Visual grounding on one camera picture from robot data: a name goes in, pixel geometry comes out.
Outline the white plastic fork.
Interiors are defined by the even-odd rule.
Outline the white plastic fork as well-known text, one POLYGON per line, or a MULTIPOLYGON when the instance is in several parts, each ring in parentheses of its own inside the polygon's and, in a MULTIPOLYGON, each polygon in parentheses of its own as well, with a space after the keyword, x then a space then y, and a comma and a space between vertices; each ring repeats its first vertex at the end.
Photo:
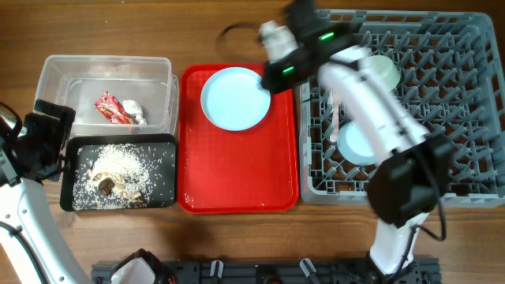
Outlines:
POLYGON ((331 91, 330 96, 328 97, 328 103, 332 105, 332 120, 331 120, 331 135, 330 135, 330 142, 336 143, 338 140, 338 134, 339 134, 339 105, 340 105, 340 100, 339 96, 337 95, 336 91, 331 91))

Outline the green bowl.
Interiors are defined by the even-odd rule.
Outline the green bowl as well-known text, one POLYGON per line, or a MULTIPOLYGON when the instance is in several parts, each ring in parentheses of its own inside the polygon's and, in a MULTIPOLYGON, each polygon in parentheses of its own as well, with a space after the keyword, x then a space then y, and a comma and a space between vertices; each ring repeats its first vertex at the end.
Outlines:
POLYGON ((373 55, 365 59, 365 65, 380 79, 388 91, 393 92, 398 87, 401 78, 400 71, 389 57, 373 55))

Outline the red snack wrapper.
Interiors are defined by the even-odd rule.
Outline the red snack wrapper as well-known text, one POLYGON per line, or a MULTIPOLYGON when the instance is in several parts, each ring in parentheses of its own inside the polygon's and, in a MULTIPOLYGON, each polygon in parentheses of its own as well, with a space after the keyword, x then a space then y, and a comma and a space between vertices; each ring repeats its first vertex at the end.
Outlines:
POLYGON ((94 108, 108 121, 118 125, 134 125, 135 121, 125 111, 119 101, 109 92, 105 92, 94 103, 94 108))

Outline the light blue plate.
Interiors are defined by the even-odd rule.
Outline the light blue plate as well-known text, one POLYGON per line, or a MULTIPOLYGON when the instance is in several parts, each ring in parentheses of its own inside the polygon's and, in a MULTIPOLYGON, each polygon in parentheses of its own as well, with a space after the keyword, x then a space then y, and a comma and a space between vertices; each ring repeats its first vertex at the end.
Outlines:
POLYGON ((214 73, 200 95, 205 117, 227 131, 243 131, 257 125, 271 105, 271 93, 260 81, 258 73, 244 67, 229 67, 214 73))

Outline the light blue small bowl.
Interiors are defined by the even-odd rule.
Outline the light blue small bowl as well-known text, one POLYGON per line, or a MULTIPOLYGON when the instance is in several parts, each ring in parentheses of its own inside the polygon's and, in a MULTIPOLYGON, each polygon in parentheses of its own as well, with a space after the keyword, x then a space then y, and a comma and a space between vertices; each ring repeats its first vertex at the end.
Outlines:
POLYGON ((339 130, 336 144, 342 157, 354 165, 369 166, 376 161, 372 146, 355 121, 339 130))

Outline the white tissue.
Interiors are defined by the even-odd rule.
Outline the white tissue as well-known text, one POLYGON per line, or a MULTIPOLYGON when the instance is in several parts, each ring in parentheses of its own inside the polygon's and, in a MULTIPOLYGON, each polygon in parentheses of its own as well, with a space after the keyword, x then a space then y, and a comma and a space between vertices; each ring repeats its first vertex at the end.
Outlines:
POLYGON ((138 124, 146 125, 147 121, 144 118, 142 107, 135 100, 127 99, 122 102, 125 112, 138 124))

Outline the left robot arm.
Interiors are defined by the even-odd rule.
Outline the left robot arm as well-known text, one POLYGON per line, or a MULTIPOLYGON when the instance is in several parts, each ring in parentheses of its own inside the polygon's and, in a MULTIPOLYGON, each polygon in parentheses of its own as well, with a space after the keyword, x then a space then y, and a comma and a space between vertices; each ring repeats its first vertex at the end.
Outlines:
POLYGON ((62 154, 75 112, 41 99, 1 122, 1 244, 23 283, 92 283, 56 225, 43 187, 69 169, 62 154))

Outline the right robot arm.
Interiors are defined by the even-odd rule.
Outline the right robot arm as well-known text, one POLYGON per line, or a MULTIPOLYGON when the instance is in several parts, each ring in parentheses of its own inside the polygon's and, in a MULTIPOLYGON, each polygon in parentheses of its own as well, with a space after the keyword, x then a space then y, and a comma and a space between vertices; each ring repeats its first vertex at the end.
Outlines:
POLYGON ((325 23, 310 1, 291 2, 284 15, 284 25, 268 21, 259 28, 267 53, 261 84, 278 94, 316 77, 361 127, 376 164, 367 188, 378 216, 369 280, 395 282, 411 268, 413 245, 429 213, 443 208, 454 145, 399 103, 348 24, 325 23))

